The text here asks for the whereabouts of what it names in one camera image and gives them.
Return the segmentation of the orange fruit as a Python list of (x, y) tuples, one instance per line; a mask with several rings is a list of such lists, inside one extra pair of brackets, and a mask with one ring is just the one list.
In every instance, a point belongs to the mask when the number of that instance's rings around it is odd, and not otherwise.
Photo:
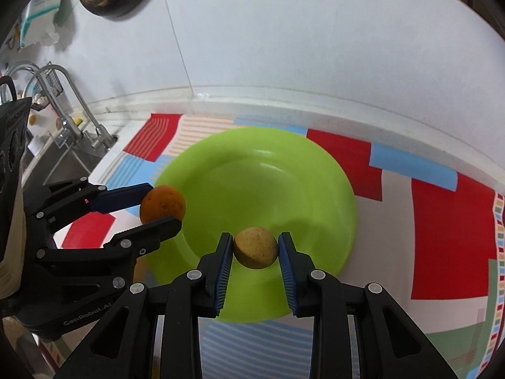
[(150, 190), (140, 203), (140, 221), (143, 224), (173, 216), (182, 221), (186, 213), (186, 201), (174, 187), (162, 185)]

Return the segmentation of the tan round fruit front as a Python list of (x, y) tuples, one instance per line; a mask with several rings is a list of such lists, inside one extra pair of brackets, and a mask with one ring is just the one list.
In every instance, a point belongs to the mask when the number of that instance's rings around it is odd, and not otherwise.
[(245, 228), (234, 237), (234, 254), (243, 266), (264, 269), (276, 261), (278, 242), (265, 228)]

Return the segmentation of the chrome kitchen faucet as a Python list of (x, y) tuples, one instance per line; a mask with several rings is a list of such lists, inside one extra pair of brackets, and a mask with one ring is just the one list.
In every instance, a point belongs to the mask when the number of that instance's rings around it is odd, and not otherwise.
[[(5, 75), (13, 76), (15, 73), (20, 72), (20, 71), (26, 71), (26, 72), (32, 74), (32, 72), (35, 71), (36, 69), (40, 69), (40, 67), (38, 65), (36, 65), (35, 63), (18, 62), (18, 63), (14, 63), (11, 66), (9, 66), (5, 72)], [(33, 105), (35, 106), (35, 110), (38, 110), (38, 109), (42, 110), (47, 105), (50, 105), (50, 103), (49, 103), (49, 99), (42, 93), (42, 94), (35, 94), (33, 96)], [(52, 109), (56, 112), (57, 116), (60, 119), (61, 114), (58, 111), (56, 111), (53, 107), (52, 107)], [(73, 142), (78, 142), (78, 141), (82, 140), (82, 138), (84, 137), (83, 136), (81, 139), (76, 140), (75, 137), (73, 137), (72, 132), (69, 129), (67, 129), (66, 127), (64, 127), (63, 124), (62, 124), (61, 131), (64, 134), (67, 134), (70, 137), (70, 139), (73, 140)]]

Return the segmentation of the thin gooseneck faucet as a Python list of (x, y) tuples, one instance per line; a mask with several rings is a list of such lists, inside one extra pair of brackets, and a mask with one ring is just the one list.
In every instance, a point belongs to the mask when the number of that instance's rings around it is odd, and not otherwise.
[(72, 118), (70, 117), (69, 114), (66, 114), (63, 110), (62, 107), (59, 105), (58, 101), (56, 100), (55, 94), (52, 92), (52, 89), (50, 87), (50, 83), (46, 80), (45, 74), (47, 72), (59, 72), (61, 73), (65, 79), (67, 80), (67, 83), (71, 90), (74, 93), (74, 96), (76, 97), (77, 101), (79, 102), (80, 106), (82, 107), (82, 110), (87, 116), (87, 119), (94, 125), (95, 131), (96, 131), (96, 140), (92, 142), (92, 147), (96, 148), (99, 144), (103, 145), (106, 150), (109, 150), (114, 146), (114, 144), (117, 141), (117, 137), (110, 134), (107, 128), (102, 125), (101, 123), (98, 122), (97, 118), (94, 116), (92, 113), (91, 109), (83, 99), (78, 87), (76, 87), (76, 84), (72, 80), (69, 72), (62, 66), (57, 65), (57, 64), (48, 64), (40, 69), (36, 69), (35, 71), (32, 72), (32, 77), (28, 81), (26, 88), (23, 91), (23, 94), (27, 93), (28, 86), (32, 83), (33, 80), (36, 80), (41, 88), (43, 94), (49, 99), (50, 105), (58, 111), (61, 116), (60, 119), (62, 121), (62, 124), (64, 127), (69, 129), (72, 132), (73, 137), (75, 137), (76, 140), (81, 139), (83, 136), (86, 136), (86, 132), (82, 132), (79, 130), (79, 128), (73, 123)]

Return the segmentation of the steel sink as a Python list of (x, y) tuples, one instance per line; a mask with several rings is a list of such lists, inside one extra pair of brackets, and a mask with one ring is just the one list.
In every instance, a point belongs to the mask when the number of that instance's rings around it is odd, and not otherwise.
[(58, 181), (88, 177), (109, 150), (102, 144), (93, 148), (88, 139), (61, 146), (48, 140), (37, 157), (33, 157), (29, 163), (23, 163), (22, 187), (28, 190)]

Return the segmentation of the colourful patchwork tablecloth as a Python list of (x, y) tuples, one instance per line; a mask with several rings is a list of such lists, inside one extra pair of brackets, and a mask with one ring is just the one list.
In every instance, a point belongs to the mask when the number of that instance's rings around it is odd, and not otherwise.
[[(504, 344), (504, 192), (393, 148), (298, 126), (151, 114), (130, 122), (92, 172), (109, 189), (153, 182), (181, 152), (246, 126), (291, 131), (322, 146), (356, 195), (353, 251), (337, 277), (380, 283), (423, 329), (459, 378), (478, 378)], [(98, 247), (140, 224), (138, 208), (90, 214), (55, 235), (58, 248)], [(204, 378), (306, 378), (312, 320), (200, 320)]]

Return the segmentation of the green plate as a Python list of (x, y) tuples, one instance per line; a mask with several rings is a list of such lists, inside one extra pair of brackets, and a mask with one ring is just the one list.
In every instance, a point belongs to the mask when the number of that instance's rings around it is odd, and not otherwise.
[(170, 283), (215, 251), (224, 233), (261, 227), (290, 233), (298, 251), (332, 275), (352, 251), (357, 208), (342, 167), (308, 138), (275, 128), (213, 134), (173, 159), (157, 179), (186, 202), (179, 234), (146, 258)]

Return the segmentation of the paper towel pack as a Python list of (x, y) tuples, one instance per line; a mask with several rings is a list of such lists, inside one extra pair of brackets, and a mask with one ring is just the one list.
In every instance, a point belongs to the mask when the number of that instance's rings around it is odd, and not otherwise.
[(31, 0), (21, 14), (20, 48), (65, 47), (74, 34), (74, 0)]

